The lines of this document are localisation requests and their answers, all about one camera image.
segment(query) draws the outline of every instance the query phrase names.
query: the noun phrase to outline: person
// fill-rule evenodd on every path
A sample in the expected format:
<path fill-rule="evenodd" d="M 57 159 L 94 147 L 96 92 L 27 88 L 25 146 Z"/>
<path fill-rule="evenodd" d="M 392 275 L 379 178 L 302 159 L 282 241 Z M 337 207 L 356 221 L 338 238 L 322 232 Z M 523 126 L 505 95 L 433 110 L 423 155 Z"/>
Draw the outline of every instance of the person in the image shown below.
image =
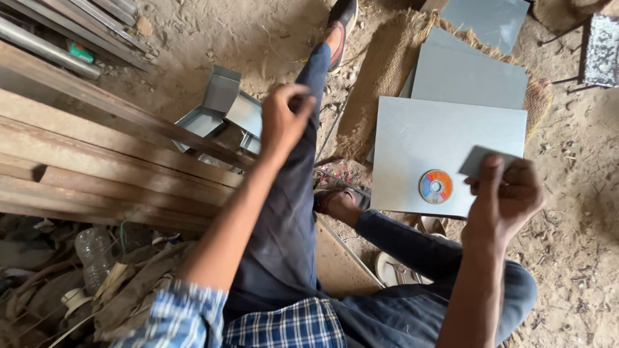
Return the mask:
<path fill-rule="evenodd" d="M 485 159 L 462 245 L 360 209 L 354 191 L 314 195 L 320 101 L 357 18 L 338 0 L 295 84 L 262 104 L 262 149 L 146 324 L 111 347 L 496 347 L 537 297 L 533 277 L 505 261 L 508 242 L 543 204 L 535 168 Z M 433 281 L 331 298 L 316 278 L 312 210 L 353 227 Z"/>

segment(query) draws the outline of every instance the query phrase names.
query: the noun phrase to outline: hand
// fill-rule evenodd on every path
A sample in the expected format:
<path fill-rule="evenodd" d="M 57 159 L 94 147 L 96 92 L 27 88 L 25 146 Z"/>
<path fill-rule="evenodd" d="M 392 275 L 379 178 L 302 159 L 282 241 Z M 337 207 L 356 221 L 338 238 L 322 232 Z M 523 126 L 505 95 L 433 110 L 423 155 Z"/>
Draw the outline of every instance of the hand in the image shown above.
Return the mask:
<path fill-rule="evenodd" d="M 503 158 L 487 156 L 479 180 L 467 178 L 477 196 L 462 231 L 463 250 L 504 253 L 522 226 L 544 205 L 542 185 L 533 163 L 514 160 L 503 175 Z"/>
<path fill-rule="evenodd" d="M 284 164 L 307 126 L 316 97 L 305 97 L 296 113 L 290 111 L 288 104 L 293 97 L 307 94 L 309 91 L 310 88 L 305 85 L 282 84 L 272 90 L 262 103 L 260 158 Z"/>

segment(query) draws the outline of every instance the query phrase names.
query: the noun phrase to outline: plastic bottle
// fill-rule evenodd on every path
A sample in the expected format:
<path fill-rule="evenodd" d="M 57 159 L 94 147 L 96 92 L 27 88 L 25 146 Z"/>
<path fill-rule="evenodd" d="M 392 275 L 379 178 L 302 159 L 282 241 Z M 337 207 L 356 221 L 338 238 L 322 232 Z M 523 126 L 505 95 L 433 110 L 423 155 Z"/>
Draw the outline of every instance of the plastic bottle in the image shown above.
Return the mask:
<path fill-rule="evenodd" d="M 110 238 L 104 228 L 88 228 L 77 235 L 75 246 L 84 267 L 86 292 L 95 295 L 114 266 Z"/>

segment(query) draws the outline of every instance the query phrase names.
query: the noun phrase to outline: blue checkered shirt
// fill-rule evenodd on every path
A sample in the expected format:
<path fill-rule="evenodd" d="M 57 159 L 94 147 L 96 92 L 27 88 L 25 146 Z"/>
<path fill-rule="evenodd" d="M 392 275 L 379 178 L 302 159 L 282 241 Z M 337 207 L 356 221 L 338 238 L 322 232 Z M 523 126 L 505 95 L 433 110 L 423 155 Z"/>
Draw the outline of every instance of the blue checkered shirt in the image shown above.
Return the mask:
<path fill-rule="evenodd" d="M 110 348 L 344 348 L 344 332 L 328 300 L 306 298 L 271 312 L 250 313 L 223 328 L 227 292 L 176 281 L 160 290 L 142 327 Z"/>

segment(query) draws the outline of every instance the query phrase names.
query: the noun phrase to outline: knee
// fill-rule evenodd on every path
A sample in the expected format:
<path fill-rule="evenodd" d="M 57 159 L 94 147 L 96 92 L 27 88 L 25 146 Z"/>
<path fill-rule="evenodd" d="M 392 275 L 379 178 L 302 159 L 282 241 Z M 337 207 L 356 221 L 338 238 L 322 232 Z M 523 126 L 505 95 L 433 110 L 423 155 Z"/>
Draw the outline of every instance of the knee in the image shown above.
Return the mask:
<path fill-rule="evenodd" d="M 513 319 L 522 323 L 537 300 L 535 278 L 519 263 L 507 261 L 504 282 L 504 311 L 512 311 Z"/>

